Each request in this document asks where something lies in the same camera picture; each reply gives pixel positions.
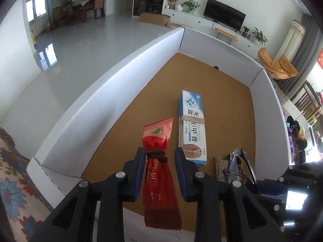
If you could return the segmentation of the wooden bench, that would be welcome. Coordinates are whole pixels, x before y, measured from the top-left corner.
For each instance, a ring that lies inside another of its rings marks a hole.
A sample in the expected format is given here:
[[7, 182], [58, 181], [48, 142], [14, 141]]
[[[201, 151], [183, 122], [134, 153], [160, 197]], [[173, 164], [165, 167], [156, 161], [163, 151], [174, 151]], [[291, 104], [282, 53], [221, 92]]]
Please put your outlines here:
[[237, 42], [238, 39], [236, 36], [222, 30], [222, 29], [219, 29], [219, 28], [215, 28], [215, 31], [216, 31], [216, 38], [221, 40], [222, 37], [226, 37], [226, 43], [231, 45], [233, 42]]

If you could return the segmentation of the wooden dining chair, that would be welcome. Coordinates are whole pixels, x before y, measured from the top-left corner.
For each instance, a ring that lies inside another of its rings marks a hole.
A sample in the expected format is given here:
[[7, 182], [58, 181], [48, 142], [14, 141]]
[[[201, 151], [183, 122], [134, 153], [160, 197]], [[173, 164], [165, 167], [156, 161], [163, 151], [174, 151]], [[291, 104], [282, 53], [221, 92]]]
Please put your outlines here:
[[322, 116], [321, 97], [308, 81], [304, 82], [292, 102], [311, 126], [319, 121], [319, 116]]

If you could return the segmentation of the white tv cabinet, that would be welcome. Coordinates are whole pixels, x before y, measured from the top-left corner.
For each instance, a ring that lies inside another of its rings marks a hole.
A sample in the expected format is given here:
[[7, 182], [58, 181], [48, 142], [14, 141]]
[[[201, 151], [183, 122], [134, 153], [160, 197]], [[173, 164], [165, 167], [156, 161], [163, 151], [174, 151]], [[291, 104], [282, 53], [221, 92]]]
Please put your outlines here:
[[[251, 42], [249, 39], [244, 38], [242, 35], [231, 31], [228, 28], [225, 28], [221, 26], [220, 24], [217, 24], [215, 22], [212, 22], [210, 20], [206, 20], [203, 17], [196, 16], [192, 13], [185, 13], [182, 11], [176, 11], [173, 9], [163, 9], [162, 13], [164, 15], [168, 15], [171, 18], [171, 22], [184, 25], [192, 29], [196, 29], [198, 31], [204, 32], [206, 34], [209, 34], [216, 38], [216, 31], [215, 28], [222, 29], [234, 36], [237, 37], [238, 41], [233, 42], [231, 46], [237, 48], [238, 50], [242, 51], [243, 53], [247, 54], [253, 59], [258, 59], [258, 51], [259, 46], [256, 46], [253, 42]], [[223, 41], [226, 43], [226, 37], [222, 37], [220, 41]]]

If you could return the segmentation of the black flat television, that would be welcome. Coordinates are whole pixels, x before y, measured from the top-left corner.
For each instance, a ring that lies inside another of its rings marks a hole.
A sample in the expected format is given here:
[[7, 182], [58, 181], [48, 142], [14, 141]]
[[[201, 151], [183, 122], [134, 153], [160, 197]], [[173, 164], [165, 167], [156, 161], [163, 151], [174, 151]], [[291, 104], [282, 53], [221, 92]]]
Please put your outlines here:
[[203, 14], [207, 19], [223, 24], [239, 31], [244, 23], [246, 14], [217, 0], [207, 0]]

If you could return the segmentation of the clear rhinestone hair claw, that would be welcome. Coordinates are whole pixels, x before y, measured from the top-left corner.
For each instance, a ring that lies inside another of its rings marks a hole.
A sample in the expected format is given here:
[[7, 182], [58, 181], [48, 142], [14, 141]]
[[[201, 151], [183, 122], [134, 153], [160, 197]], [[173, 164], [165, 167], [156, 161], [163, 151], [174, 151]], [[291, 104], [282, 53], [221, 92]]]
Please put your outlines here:
[[217, 181], [231, 183], [239, 180], [242, 183], [256, 184], [255, 171], [244, 150], [234, 149], [225, 158], [222, 155], [214, 157], [215, 178]]

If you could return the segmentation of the brown cardboard box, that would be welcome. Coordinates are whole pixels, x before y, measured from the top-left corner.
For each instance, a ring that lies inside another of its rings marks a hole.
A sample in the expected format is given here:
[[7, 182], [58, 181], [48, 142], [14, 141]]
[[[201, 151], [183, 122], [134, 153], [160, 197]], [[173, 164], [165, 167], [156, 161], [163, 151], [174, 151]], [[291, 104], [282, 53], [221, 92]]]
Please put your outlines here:
[[159, 26], [166, 26], [170, 22], [171, 18], [168, 15], [154, 14], [154, 13], [142, 13], [139, 17], [139, 22], [148, 24], [154, 24]]

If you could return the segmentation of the white cardboard sorting box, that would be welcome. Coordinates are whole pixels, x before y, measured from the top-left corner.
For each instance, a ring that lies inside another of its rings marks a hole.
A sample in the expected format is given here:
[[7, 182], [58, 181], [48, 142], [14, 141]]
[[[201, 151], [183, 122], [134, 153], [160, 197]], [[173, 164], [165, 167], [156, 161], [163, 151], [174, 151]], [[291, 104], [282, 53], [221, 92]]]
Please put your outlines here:
[[259, 179], [277, 179], [290, 162], [282, 108], [263, 67], [228, 44], [189, 28], [177, 28], [111, 68], [77, 99], [28, 164], [27, 172], [53, 210], [82, 180], [106, 180], [142, 147], [145, 125], [173, 119], [166, 151], [182, 228], [149, 228], [123, 203], [125, 240], [195, 241], [196, 202], [183, 199], [175, 165], [178, 100], [201, 95], [208, 162], [237, 146], [254, 152]]

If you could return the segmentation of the red flower vase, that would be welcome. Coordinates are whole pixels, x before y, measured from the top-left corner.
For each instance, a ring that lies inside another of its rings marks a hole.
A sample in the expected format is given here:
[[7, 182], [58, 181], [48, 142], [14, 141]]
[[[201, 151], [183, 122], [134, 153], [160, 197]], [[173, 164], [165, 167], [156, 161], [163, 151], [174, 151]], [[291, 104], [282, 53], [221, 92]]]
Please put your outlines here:
[[169, 6], [169, 9], [174, 9], [178, 1], [179, 0], [167, 0], [167, 5]]

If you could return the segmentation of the orange lounge chair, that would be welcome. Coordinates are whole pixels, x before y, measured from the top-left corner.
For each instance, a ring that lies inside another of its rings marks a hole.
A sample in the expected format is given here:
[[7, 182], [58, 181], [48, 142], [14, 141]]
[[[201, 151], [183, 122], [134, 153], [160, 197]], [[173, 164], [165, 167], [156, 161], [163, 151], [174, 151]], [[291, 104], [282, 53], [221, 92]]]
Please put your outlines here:
[[277, 61], [273, 60], [266, 48], [260, 48], [258, 58], [269, 76], [277, 80], [286, 80], [299, 75], [298, 70], [292, 65], [285, 55], [281, 55]]

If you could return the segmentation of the red snack packet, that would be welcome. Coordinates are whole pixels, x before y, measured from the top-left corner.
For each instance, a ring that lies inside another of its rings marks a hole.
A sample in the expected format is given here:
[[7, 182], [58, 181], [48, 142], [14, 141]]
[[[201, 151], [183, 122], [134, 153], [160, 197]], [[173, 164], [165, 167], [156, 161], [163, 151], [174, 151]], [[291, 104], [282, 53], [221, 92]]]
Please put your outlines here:
[[145, 126], [142, 145], [147, 165], [142, 190], [145, 225], [149, 228], [180, 230], [182, 221], [174, 181], [169, 169], [168, 149], [173, 119]]

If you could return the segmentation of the floral cloth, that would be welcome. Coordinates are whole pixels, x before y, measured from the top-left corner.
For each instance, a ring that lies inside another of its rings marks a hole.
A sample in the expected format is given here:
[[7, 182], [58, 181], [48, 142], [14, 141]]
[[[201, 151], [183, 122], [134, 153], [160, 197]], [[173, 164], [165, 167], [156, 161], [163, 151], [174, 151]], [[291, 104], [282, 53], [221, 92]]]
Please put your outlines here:
[[1, 241], [29, 241], [52, 211], [27, 174], [28, 163], [1, 128]]

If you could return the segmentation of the green potted plant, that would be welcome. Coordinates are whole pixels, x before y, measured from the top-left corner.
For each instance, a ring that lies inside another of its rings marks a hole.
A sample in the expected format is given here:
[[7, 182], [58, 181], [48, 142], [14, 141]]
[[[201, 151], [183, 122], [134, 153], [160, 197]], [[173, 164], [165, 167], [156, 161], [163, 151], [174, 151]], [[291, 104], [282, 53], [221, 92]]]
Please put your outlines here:
[[200, 7], [200, 4], [194, 0], [187, 0], [183, 2], [182, 5], [187, 8], [188, 13], [192, 13], [192, 14], [196, 9]]

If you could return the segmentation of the green plant right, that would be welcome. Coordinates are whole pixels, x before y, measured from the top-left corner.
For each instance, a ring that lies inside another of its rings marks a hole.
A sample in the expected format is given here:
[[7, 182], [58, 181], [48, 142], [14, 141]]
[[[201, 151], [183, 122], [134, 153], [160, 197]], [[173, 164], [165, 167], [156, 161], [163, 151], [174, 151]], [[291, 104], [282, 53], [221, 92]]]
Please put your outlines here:
[[260, 31], [258, 28], [254, 27], [251, 32], [255, 41], [257, 41], [261, 45], [266, 45], [268, 42], [267, 37]]

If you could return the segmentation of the blue white ointment box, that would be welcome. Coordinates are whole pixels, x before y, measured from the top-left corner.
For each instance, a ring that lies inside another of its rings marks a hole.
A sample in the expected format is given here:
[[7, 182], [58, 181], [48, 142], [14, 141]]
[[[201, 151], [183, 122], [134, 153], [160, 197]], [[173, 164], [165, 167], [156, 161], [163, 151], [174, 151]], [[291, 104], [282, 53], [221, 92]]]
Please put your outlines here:
[[178, 146], [197, 166], [208, 162], [201, 95], [183, 90], [178, 100]]

